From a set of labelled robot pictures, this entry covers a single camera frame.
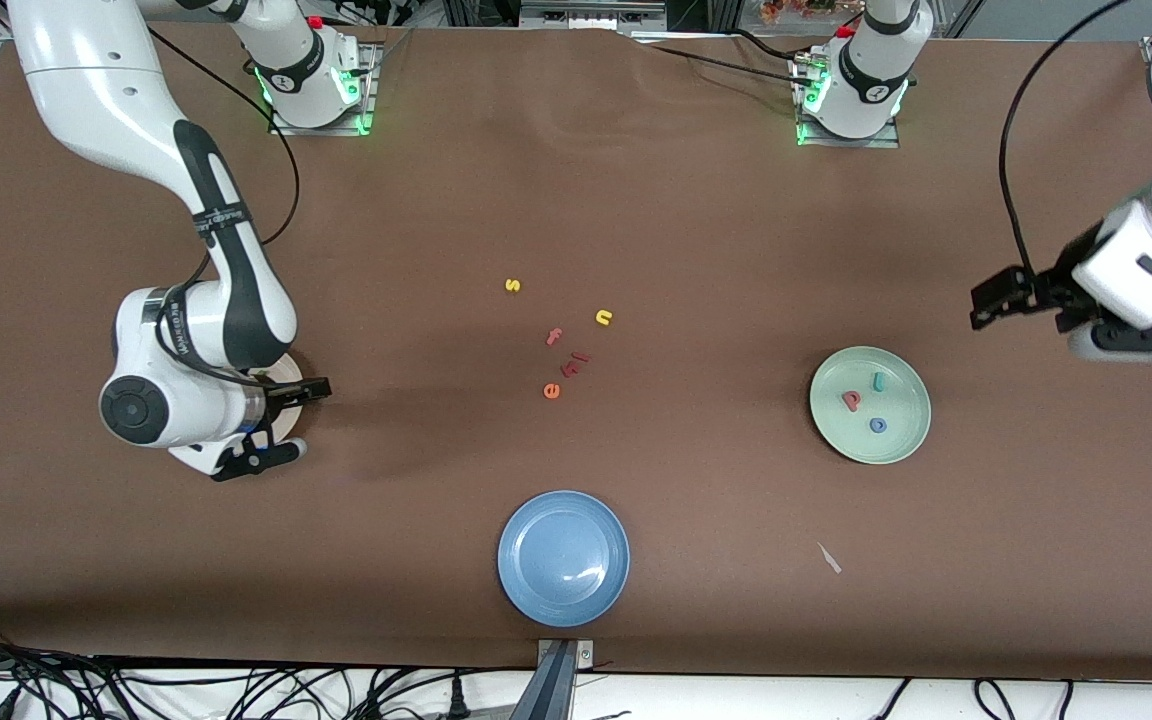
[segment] brown table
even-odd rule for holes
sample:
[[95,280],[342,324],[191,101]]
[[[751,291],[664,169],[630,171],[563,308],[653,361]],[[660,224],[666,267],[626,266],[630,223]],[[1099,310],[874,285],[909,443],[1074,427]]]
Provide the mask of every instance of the brown table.
[[[250,86],[225,29],[162,29]],[[687,47],[776,69],[736,45]],[[305,460],[221,486],[96,411],[119,301],[200,253],[187,213],[52,141],[7,50],[0,629],[528,665],[561,632],[500,591],[498,535],[535,493],[582,488],[632,544],[620,602],[573,632],[614,669],[1152,679],[1152,366],[1075,359],[1049,318],[968,324],[970,288],[1014,262],[998,129],[1039,50],[932,41],[901,150],[854,151],[797,147],[776,81],[612,33],[418,32],[374,135],[293,141],[301,209],[270,253],[294,351],[335,396],[302,418]],[[271,232],[291,196],[278,141],[162,65]],[[1049,263],[1151,177],[1134,46],[1062,50],[1011,159]],[[808,415],[814,366],[858,343],[932,393],[931,437],[893,467],[842,458]],[[570,350],[594,361],[544,400]]]

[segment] gray wall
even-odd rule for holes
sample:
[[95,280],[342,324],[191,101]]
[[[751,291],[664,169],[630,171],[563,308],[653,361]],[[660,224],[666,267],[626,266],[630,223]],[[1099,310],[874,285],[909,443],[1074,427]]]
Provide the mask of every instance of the gray wall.
[[[986,0],[963,37],[1055,40],[1108,0]],[[1111,10],[1074,40],[1139,40],[1152,33],[1152,0]]]

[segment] white floor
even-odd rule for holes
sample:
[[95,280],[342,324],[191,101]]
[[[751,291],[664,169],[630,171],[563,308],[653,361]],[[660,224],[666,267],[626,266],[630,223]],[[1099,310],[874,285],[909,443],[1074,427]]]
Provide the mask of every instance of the white floor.
[[[305,670],[300,675],[306,682],[324,670]],[[445,670],[422,670],[422,676],[444,674]],[[144,679],[215,679],[238,676],[243,670],[134,670],[128,673]],[[349,685],[343,679],[324,680],[314,684],[326,706],[324,719],[340,717],[353,697],[366,691],[371,670],[349,670]],[[529,679],[526,673],[502,670],[470,675],[465,683],[465,700],[471,710],[508,706],[517,700]],[[626,720],[870,720],[882,711],[899,680],[895,679],[742,679],[741,676],[685,675],[582,675],[576,691],[573,720],[596,720],[628,711]],[[243,692],[243,682],[204,687],[132,685],[144,702],[172,719],[223,720],[234,702]],[[1062,683],[1001,682],[1016,720],[1056,720]],[[0,702],[10,684],[0,682]],[[293,690],[287,682],[266,694],[243,717],[262,717],[278,705],[285,694]],[[450,685],[434,683],[416,689],[393,705],[385,706],[387,717],[410,717],[392,712],[394,707],[409,707],[430,720],[447,712]],[[52,694],[61,706],[73,707],[63,692]],[[993,711],[1006,720],[1001,703],[986,691]],[[103,700],[109,705],[109,695]],[[152,717],[150,712],[137,714]],[[283,720],[319,720],[314,706],[297,703],[278,712]],[[41,704],[22,697],[15,720],[45,720]],[[915,680],[892,720],[988,720],[975,703],[970,680]],[[1068,720],[1152,720],[1151,683],[1078,683],[1074,689]]]

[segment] light green plate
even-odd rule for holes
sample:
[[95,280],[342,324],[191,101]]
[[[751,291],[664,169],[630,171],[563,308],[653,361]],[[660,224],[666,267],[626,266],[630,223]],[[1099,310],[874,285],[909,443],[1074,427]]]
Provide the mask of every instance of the light green plate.
[[[874,374],[882,373],[882,392]],[[842,393],[856,391],[861,406],[852,414]],[[932,397],[914,367],[877,347],[849,347],[829,356],[812,378],[812,419],[835,450],[856,462],[886,465],[914,455],[932,429]],[[876,433],[870,420],[882,418]]]

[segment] blue plate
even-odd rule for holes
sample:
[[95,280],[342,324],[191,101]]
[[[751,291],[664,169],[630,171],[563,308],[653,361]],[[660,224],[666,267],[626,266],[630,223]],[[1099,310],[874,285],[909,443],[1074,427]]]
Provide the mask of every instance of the blue plate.
[[598,498],[561,488],[532,497],[509,518],[497,552],[500,584],[526,617],[584,626],[611,609],[630,575],[630,541]]

